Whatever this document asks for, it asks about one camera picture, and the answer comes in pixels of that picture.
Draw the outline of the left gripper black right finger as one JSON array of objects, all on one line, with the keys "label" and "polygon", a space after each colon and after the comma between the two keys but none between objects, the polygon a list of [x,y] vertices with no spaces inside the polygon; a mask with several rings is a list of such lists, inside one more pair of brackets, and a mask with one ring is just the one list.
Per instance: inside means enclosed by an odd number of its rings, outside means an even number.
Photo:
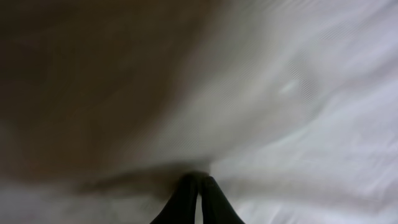
[{"label": "left gripper black right finger", "polygon": [[204,224],[245,224],[213,177],[203,178],[200,194]]}]

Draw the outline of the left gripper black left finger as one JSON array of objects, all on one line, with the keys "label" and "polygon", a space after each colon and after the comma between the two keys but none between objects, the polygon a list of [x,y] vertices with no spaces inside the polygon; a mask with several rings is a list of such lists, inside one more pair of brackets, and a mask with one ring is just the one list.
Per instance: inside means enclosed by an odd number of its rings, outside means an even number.
[{"label": "left gripper black left finger", "polygon": [[150,224],[194,224],[198,182],[193,174],[183,176],[161,212]]}]

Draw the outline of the beige cotton shorts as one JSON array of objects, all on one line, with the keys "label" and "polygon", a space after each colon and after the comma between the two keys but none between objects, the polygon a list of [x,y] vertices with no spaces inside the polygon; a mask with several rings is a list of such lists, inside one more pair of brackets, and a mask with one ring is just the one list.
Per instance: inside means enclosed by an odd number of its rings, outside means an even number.
[{"label": "beige cotton shorts", "polygon": [[1,222],[397,222],[397,2],[2,1]]}]

